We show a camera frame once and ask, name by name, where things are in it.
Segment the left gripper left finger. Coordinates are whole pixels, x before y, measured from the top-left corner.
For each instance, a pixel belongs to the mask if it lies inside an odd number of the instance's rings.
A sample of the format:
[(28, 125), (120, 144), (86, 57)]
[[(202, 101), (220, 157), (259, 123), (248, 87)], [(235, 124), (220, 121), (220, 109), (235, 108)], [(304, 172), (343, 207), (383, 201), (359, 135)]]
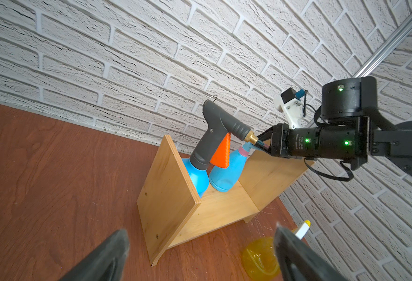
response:
[(111, 234), (96, 249), (69, 270), (62, 281), (121, 281), (129, 255), (129, 238), (125, 229)]

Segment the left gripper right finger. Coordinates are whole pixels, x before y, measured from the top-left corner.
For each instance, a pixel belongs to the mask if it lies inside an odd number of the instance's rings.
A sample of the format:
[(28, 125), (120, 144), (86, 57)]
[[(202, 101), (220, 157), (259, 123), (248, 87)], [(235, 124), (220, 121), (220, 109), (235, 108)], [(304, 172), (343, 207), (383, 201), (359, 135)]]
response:
[(334, 267), (322, 259), (288, 228), (277, 226), (274, 253), (285, 281), (345, 281)]

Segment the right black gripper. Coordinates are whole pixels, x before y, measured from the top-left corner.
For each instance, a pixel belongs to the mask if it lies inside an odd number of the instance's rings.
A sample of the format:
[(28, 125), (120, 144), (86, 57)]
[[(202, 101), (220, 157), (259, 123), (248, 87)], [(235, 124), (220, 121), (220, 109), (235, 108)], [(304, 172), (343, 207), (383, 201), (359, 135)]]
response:
[(287, 124), (277, 124), (257, 136), (261, 141), (270, 139), (271, 144), (257, 142), (255, 147), (279, 158), (317, 158), (320, 132), (319, 128), (290, 129)]

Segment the yellow transparent spray bottle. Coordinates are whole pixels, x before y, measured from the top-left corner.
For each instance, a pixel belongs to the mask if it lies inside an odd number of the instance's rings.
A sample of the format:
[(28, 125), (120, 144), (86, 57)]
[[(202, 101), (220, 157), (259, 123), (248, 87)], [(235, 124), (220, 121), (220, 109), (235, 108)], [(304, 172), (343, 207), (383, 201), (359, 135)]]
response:
[[(291, 232), (300, 240), (309, 231), (311, 222), (305, 220)], [(274, 235), (250, 243), (242, 252), (244, 270), (254, 281), (271, 281), (279, 274), (280, 266), (274, 253)]]

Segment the blue pressure sprayer grey handle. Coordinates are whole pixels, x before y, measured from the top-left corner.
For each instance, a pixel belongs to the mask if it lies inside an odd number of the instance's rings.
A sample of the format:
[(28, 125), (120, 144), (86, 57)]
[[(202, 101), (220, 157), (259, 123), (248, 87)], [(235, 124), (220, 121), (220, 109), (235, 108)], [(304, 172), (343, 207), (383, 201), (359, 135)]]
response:
[(196, 145), (189, 158), (182, 159), (187, 173), (201, 197), (209, 187), (207, 169), (210, 164), (227, 168), (230, 158), (230, 136), (253, 145), (261, 144), (258, 137), (250, 129), (230, 113), (226, 112), (212, 99), (203, 103), (202, 113), (208, 128)]

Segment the light blue egg spray bottle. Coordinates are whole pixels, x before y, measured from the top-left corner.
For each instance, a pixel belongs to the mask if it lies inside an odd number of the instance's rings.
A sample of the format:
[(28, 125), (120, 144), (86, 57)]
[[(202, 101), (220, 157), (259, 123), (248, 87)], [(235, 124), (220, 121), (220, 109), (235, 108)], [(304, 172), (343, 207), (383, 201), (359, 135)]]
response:
[(239, 180), (252, 149), (260, 151), (250, 142), (246, 142), (230, 154), (227, 168), (214, 167), (209, 174), (209, 183), (212, 187), (223, 193), (230, 191)]

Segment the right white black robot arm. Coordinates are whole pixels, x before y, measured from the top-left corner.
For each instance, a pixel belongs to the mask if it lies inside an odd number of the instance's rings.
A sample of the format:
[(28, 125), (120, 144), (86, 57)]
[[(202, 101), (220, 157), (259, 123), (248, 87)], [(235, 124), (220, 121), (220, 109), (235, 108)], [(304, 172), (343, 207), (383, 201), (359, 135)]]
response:
[(291, 129), (272, 126), (259, 136), (257, 149), (273, 157), (309, 160), (336, 159), (347, 173), (337, 177), (312, 169), (336, 181), (351, 181), (368, 157), (385, 157), (412, 177), (412, 121), (397, 125), (377, 106), (377, 81), (372, 76), (325, 84), (315, 127)]

